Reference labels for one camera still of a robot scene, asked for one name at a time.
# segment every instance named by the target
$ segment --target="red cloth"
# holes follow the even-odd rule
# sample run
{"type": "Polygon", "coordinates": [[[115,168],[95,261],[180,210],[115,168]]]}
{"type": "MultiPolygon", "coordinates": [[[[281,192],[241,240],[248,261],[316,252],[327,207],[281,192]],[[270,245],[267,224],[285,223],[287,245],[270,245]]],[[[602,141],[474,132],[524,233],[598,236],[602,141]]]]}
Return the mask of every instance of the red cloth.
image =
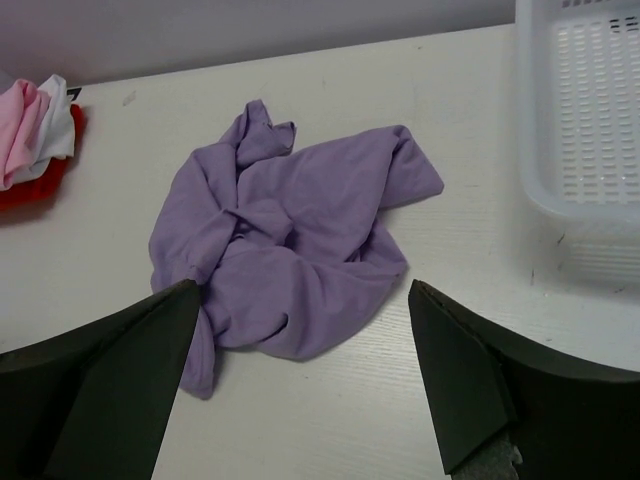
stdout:
{"type": "MultiPolygon", "coordinates": [[[[71,116],[73,117],[73,125],[76,131],[75,149],[77,152],[84,135],[87,119],[82,109],[76,104],[71,105],[71,116]]],[[[64,160],[52,158],[47,170],[40,178],[30,182],[18,183],[9,190],[0,192],[0,211],[51,197],[60,187],[70,158],[67,157],[64,160]]]]}

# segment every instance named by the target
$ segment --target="perforated basket bottom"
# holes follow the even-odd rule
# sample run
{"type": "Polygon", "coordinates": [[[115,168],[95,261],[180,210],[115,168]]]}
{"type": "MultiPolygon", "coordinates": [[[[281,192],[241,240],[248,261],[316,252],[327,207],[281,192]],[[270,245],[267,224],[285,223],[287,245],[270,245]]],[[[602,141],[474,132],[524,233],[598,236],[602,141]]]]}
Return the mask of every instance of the perforated basket bottom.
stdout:
{"type": "Polygon", "coordinates": [[[639,18],[633,8],[555,25],[558,191],[568,202],[640,203],[639,18]]]}

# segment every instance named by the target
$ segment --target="pile of folded clothes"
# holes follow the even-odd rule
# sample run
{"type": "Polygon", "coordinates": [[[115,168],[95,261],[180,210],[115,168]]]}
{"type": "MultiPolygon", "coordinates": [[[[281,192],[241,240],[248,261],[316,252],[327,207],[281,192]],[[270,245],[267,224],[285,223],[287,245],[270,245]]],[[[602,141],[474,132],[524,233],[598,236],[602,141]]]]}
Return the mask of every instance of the pile of folded clothes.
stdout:
{"type": "Polygon", "coordinates": [[[53,196],[84,127],[58,75],[40,87],[16,80],[0,95],[0,211],[53,196]]]}

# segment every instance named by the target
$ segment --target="cloth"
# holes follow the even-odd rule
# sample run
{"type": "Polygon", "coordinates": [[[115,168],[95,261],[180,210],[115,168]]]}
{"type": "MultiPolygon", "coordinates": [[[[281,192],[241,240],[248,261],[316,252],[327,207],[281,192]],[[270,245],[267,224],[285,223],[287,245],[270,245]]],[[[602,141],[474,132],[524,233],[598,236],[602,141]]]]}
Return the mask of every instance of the cloth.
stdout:
{"type": "MultiPolygon", "coordinates": [[[[77,149],[86,126],[86,118],[78,105],[71,105],[71,115],[75,127],[75,147],[77,149]]],[[[0,191],[0,211],[9,210],[21,205],[44,200],[53,196],[60,187],[69,158],[64,160],[54,158],[44,174],[30,182],[14,185],[9,190],[0,191]]]]}
{"type": "Polygon", "coordinates": [[[443,189],[405,127],[289,155],[294,137],[249,103],[180,168],[151,235],[153,291],[201,285],[181,381],[198,397],[212,394],[215,347],[307,359],[360,330],[407,268],[378,210],[443,189]]]}
{"type": "Polygon", "coordinates": [[[51,100],[32,151],[35,163],[16,170],[12,178],[14,184],[40,178],[52,157],[73,157],[75,128],[69,108],[71,102],[67,97],[67,81],[52,75],[38,90],[47,93],[51,100]]]}
{"type": "Polygon", "coordinates": [[[16,80],[0,95],[0,188],[9,188],[13,172],[35,161],[31,148],[49,100],[27,80],[16,80]]]}

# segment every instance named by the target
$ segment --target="purple shirt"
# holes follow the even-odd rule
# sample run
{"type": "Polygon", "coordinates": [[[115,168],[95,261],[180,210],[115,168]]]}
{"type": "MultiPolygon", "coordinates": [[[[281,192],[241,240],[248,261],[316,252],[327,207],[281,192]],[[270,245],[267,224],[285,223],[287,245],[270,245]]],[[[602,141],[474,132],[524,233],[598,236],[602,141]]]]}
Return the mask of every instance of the purple shirt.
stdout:
{"type": "Polygon", "coordinates": [[[247,104],[180,168],[151,235],[153,291],[201,285],[181,381],[198,397],[215,347],[307,359],[360,330],[407,268],[378,211],[444,187],[405,127],[291,154],[295,131],[247,104]]]}

